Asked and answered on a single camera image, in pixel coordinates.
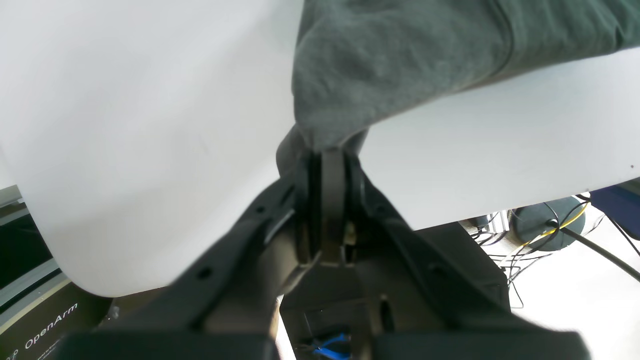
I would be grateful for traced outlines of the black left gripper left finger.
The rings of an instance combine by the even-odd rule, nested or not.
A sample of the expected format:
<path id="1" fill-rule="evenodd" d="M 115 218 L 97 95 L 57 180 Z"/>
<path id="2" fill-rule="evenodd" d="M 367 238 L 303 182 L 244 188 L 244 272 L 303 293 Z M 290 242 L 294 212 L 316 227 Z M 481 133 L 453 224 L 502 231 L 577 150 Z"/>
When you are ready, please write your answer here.
<path id="1" fill-rule="evenodd" d="M 321 253 L 321 157 L 295 166 L 148 304 L 60 342 L 57 360 L 277 360 L 276 298 Z"/>

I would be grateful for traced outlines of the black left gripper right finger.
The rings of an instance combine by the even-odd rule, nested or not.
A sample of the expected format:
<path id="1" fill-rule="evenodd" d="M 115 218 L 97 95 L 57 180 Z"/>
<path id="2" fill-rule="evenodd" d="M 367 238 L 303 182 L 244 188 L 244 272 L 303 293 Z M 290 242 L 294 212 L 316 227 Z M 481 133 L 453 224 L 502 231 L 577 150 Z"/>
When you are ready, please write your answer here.
<path id="1" fill-rule="evenodd" d="M 588 360 L 582 338 L 493 301 L 406 224 L 349 152 L 320 153 L 320 263 L 352 268 L 371 360 Z"/>

